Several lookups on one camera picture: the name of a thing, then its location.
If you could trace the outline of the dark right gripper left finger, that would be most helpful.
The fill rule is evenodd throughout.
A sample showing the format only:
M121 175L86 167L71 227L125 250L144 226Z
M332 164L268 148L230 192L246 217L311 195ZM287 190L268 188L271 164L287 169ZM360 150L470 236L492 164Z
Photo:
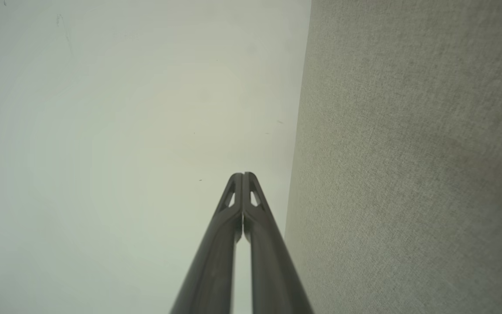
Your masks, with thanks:
M231 314L235 247L242 234L242 173L227 185L170 314Z

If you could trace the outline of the grey fabric sofa cushion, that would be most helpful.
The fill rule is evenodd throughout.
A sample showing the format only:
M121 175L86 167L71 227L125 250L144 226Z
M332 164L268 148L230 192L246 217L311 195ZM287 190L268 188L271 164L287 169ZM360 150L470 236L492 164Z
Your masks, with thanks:
M285 242L316 314L502 314L502 0L312 0Z

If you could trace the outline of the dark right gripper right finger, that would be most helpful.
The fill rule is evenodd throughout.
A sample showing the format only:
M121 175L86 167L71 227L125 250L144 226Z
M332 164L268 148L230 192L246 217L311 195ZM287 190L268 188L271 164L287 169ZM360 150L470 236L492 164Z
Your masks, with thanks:
M256 175L244 173L242 184L253 314L314 314Z

